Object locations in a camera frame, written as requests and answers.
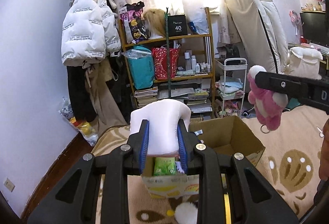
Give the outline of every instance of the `green package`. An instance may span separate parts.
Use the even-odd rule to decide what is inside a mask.
[[[176,163],[174,157],[156,157],[154,164],[154,176],[176,175]]]

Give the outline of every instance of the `wooden floor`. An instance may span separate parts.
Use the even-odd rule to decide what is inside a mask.
[[[31,212],[36,208],[43,197],[55,186],[55,184],[65,175],[65,173],[75,164],[84,154],[90,153],[93,147],[85,141],[83,136],[78,133],[70,142],[66,149],[60,154],[57,160],[49,168],[46,175],[35,189],[31,198],[28,200],[21,219],[24,223]]]

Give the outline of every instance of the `red bag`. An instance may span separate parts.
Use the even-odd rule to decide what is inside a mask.
[[[157,80],[167,80],[167,49],[153,48],[152,55],[154,59],[155,77]],[[177,70],[177,61],[179,57],[179,49],[169,49],[171,78],[174,78]]]

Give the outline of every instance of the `blue gripper pad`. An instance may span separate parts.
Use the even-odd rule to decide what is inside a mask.
[[[187,174],[188,170],[188,156],[187,151],[185,149],[185,144],[182,136],[182,131],[179,125],[177,126],[177,138],[178,138],[178,145],[179,145],[179,157],[181,160],[182,169],[184,170],[185,174]]]
[[[145,130],[144,130],[142,144],[140,146],[140,151],[139,151],[139,170],[140,170],[140,173],[143,172],[143,170],[145,168],[145,163],[146,163],[146,155],[147,155],[147,149],[148,149],[149,127],[150,127],[150,122],[147,121]]]

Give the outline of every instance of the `white trolley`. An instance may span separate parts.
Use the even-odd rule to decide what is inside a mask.
[[[227,65],[226,63],[228,61],[241,61],[240,63],[244,63],[242,65]],[[242,99],[241,102],[241,108],[240,108],[240,112],[239,112],[239,117],[241,117],[241,111],[242,111],[242,107],[243,107],[243,101],[244,101],[244,95],[245,95],[245,89],[246,89],[246,80],[247,80],[247,68],[248,68],[248,64],[247,64],[247,60],[245,58],[228,58],[224,61],[224,64],[222,64],[220,61],[216,60],[217,65],[219,66],[219,68],[221,68],[224,71],[224,93],[221,93],[219,91],[219,95],[223,100],[223,106],[222,106],[222,114],[221,114],[221,118],[224,116],[224,104],[225,101],[228,100],[234,100],[234,99]],[[236,96],[236,95],[225,95],[225,85],[226,85],[226,71],[234,71],[234,70],[244,70],[244,82],[243,82],[243,94]]]

